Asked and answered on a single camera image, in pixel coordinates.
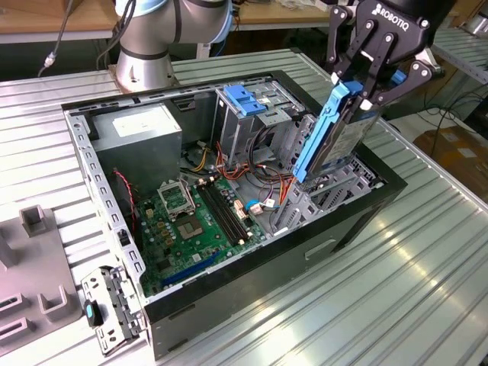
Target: motherboard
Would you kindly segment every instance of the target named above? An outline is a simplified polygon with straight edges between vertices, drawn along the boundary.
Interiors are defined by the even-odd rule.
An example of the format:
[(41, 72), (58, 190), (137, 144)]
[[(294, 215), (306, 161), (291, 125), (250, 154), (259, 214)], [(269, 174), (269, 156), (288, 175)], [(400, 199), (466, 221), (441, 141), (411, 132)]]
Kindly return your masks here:
[[(146, 264), (141, 283), (147, 297), (266, 239), (225, 178), (204, 185), (182, 184), (187, 185), (183, 190), (172, 184), (137, 204)], [(178, 206), (193, 206), (194, 211), (178, 215)]]

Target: cardboard box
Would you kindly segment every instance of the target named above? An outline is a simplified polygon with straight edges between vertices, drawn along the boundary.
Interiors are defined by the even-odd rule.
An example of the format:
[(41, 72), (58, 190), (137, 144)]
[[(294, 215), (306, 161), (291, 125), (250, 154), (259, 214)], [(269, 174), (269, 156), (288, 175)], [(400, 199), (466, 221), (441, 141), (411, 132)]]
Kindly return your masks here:
[[(413, 143), (430, 155), (435, 130), (424, 132)], [(440, 129), (432, 158), (458, 181), (488, 202), (488, 147), (461, 127)]]
[[(73, 0), (70, 14), (83, 0)], [(0, 0), (0, 8), (10, 8), (30, 13), (62, 18), (69, 0)]]

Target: gray plastic block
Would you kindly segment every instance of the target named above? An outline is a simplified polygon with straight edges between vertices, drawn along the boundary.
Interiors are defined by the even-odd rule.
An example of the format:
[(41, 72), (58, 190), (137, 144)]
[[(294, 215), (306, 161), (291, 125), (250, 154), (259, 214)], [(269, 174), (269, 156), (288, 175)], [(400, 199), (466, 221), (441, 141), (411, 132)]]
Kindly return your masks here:
[(0, 327), (0, 345), (7, 345), (30, 335), (35, 326), (27, 318), (17, 319), (6, 326)]
[(0, 300), (0, 319), (11, 315), (29, 306), (27, 300), (21, 293), (6, 297)]
[(50, 322), (57, 322), (58, 320), (68, 316), (72, 312), (73, 300), (71, 296), (66, 293), (66, 290), (62, 285), (59, 286), (60, 297), (52, 299), (51, 301), (46, 300), (44, 295), (37, 294), (37, 299), (39, 301), (40, 312), (47, 316)]
[(0, 267), (3, 271), (7, 271), (9, 268), (14, 267), (17, 264), (17, 256), (15, 252), (7, 244), (7, 240), (2, 236), (0, 231)]
[(2, 263), (15, 262), (0, 265), (2, 356), (79, 319), (82, 307), (52, 210), (21, 210), (0, 232)]
[(23, 208), (19, 211), (19, 217), (25, 232), (30, 238), (48, 230), (44, 211), (39, 205)]

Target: green circuit board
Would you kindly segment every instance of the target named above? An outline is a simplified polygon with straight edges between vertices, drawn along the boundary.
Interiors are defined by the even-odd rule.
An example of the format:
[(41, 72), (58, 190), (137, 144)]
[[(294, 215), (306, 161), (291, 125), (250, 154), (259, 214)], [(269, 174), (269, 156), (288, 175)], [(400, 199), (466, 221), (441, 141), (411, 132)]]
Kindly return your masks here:
[[(237, 199), (235, 192), (225, 179), (220, 179), (214, 184), (222, 195), (226, 195), (228, 207), (238, 220), (233, 206), (233, 201)], [(140, 252), (146, 264), (141, 284), (147, 297), (161, 292), (170, 285), (168, 279), (171, 280), (171, 284), (176, 284), (265, 239), (260, 227), (249, 219), (246, 223), (240, 222), (246, 232), (252, 235), (243, 245), (232, 246), (196, 187), (190, 187), (189, 191), (195, 204), (195, 213), (179, 217), (175, 222), (169, 219), (158, 194), (137, 204), (137, 209), (142, 215)], [(178, 196), (181, 196), (179, 190), (171, 189), (167, 194), (165, 192), (163, 197), (167, 202), (181, 204)]]

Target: slotted aluminum surface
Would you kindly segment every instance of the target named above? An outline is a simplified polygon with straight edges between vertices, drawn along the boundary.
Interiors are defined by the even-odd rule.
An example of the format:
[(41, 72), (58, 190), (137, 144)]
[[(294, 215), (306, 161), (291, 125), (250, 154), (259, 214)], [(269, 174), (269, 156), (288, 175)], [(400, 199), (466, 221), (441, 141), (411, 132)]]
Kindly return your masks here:
[(432, 51), (471, 78), (488, 83), (488, 40), (457, 28), (439, 29)]
[[(270, 69), (283, 69), (321, 103), (332, 87), (325, 73), (290, 50), (175, 63), (184, 84)], [(0, 220), (19, 207), (52, 207), (78, 286), (113, 259), (59, 104), (117, 93), (107, 72), (0, 84)], [(397, 200), (347, 249), (161, 364), (475, 365), (483, 359), (486, 205), (387, 129), (383, 122), (376, 125), (366, 144), (408, 182)], [(0, 364), (142, 365), (151, 364), (150, 357), (141, 339), (103, 359), (94, 333), (80, 319), (0, 358)]]

